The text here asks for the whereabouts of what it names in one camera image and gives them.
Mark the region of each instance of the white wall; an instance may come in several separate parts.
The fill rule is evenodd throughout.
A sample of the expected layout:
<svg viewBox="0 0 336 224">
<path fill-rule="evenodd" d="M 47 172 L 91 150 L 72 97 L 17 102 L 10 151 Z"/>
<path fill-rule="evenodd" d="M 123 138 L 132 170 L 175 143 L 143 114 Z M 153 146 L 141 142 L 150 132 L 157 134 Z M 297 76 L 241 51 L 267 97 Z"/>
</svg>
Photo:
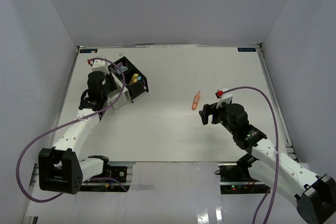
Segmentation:
<svg viewBox="0 0 336 224">
<path fill-rule="evenodd" d="M 265 57 L 298 157 L 336 177 L 336 0 L 287 0 Z"/>
<path fill-rule="evenodd" d="M 76 45 L 256 44 L 286 0 L 52 0 Z"/>
<path fill-rule="evenodd" d="M 20 223 L 26 198 L 16 184 L 16 161 L 28 142 L 55 125 L 75 50 L 50 0 L 0 0 L 1 223 Z M 26 188 L 45 143 L 23 160 Z"/>
</svg>

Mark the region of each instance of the white table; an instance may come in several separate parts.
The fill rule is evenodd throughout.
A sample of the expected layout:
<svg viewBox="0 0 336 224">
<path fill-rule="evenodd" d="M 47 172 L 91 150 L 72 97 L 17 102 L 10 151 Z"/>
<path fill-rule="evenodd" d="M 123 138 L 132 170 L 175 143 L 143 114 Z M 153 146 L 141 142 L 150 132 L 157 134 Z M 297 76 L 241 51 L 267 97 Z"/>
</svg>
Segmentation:
<svg viewBox="0 0 336 224">
<path fill-rule="evenodd" d="M 79 54 L 59 124 L 73 120 L 77 113 L 91 71 L 87 59 L 105 56 L 116 61 L 120 55 L 147 77 L 149 93 L 135 98 L 133 104 L 108 110 L 84 143 L 79 159 L 104 155 L 111 161 L 226 162 L 245 155 L 221 125 L 203 126 L 198 114 L 203 104 L 216 102 L 214 93 L 224 86 L 252 86 L 270 97 L 258 54 L 237 48 L 99 48 L 95 54 Z M 201 100 L 192 111 L 198 90 Z M 271 113 L 259 93 L 235 91 L 233 102 L 243 105 L 250 123 L 275 141 Z M 55 141 L 65 130 L 56 133 Z M 285 152 L 284 135 L 279 132 L 279 148 Z"/>
<path fill-rule="evenodd" d="M 221 125 L 203 126 L 191 110 L 201 91 L 198 108 L 216 101 L 221 87 L 253 86 L 269 95 L 256 52 L 237 48 L 106 48 L 96 54 L 79 54 L 59 124 L 72 120 L 79 98 L 87 88 L 87 59 L 105 56 L 112 61 L 123 53 L 148 79 L 149 93 L 116 111 L 107 111 L 85 142 L 81 158 L 105 155 L 111 161 L 136 163 L 128 193 L 62 195 L 48 203 L 29 202 L 27 216 L 38 223 L 250 223 L 262 195 L 221 195 L 216 163 L 236 161 L 245 152 Z M 266 101 L 254 91 L 234 92 L 250 122 L 274 140 L 274 125 Z M 57 132 L 59 139 L 66 129 Z M 280 150 L 286 151 L 280 131 Z M 164 161 L 188 163 L 162 163 Z M 44 199 L 54 192 L 33 196 Z M 264 204 L 258 223 L 265 216 Z M 296 210 L 277 195 L 269 223 L 303 223 Z"/>
</svg>

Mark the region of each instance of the black sticker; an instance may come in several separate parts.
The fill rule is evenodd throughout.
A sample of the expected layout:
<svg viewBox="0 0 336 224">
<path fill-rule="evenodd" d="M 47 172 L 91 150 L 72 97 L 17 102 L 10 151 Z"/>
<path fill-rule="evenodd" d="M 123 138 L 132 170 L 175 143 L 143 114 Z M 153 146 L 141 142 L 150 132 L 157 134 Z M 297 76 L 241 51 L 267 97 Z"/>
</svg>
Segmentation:
<svg viewBox="0 0 336 224">
<path fill-rule="evenodd" d="M 80 54 L 91 54 L 91 53 L 97 53 L 98 49 L 80 49 Z"/>
<path fill-rule="evenodd" d="M 238 47 L 238 52 L 256 52 L 254 47 Z"/>
</svg>

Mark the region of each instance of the black box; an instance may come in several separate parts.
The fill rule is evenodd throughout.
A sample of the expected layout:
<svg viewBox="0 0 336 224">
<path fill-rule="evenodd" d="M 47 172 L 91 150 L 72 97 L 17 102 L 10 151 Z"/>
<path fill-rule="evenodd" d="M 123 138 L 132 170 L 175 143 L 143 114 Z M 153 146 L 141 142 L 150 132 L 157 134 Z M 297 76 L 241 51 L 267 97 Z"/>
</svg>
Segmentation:
<svg viewBox="0 0 336 224">
<path fill-rule="evenodd" d="M 147 78 L 142 72 L 139 71 L 125 56 L 120 58 L 119 60 L 114 62 L 124 73 L 125 81 L 126 81 L 126 88 L 129 90 L 131 101 L 142 94 L 144 91 L 149 92 Z M 110 71 L 112 71 L 115 76 L 122 82 L 122 76 L 119 70 L 112 65 L 109 66 Z M 133 85 L 128 85 L 128 83 L 132 80 L 132 76 L 137 73 L 141 77 L 141 80 L 134 83 Z"/>
</svg>

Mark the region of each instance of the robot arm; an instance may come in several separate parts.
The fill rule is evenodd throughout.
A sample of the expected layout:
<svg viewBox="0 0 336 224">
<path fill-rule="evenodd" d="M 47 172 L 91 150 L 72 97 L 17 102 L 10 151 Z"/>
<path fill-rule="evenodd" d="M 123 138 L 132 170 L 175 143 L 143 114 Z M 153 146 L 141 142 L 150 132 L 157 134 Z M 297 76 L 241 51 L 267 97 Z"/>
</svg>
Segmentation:
<svg viewBox="0 0 336 224">
<path fill-rule="evenodd" d="M 39 185 L 42 190 L 76 194 L 83 181 L 100 175 L 106 177 L 108 158 L 90 156 L 78 161 L 79 152 L 104 112 L 89 116 L 107 106 L 109 94 L 117 89 L 112 73 L 105 62 L 90 62 L 88 89 L 81 96 L 77 123 L 51 148 L 43 148 L 38 155 Z"/>
<path fill-rule="evenodd" d="M 220 123 L 232 135 L 235 143 L 247 154 L 237 165 L 250 177 L 274 186 L 277 151 L 267 136 L 249 124 L 247 113 L 240 104 L 232 104 L 232 96 L 216 92 L 218 103 L 206 104 L 199 112 L 204 125 L 212 115 L 212 124 Z M 336 211 L 336 182 L 329 175 L 319 176 L 287 154 L 279 153 L 279 179 L 277 192 L 296 207 L 307 223 L 324 223 Z"/>
</svg>

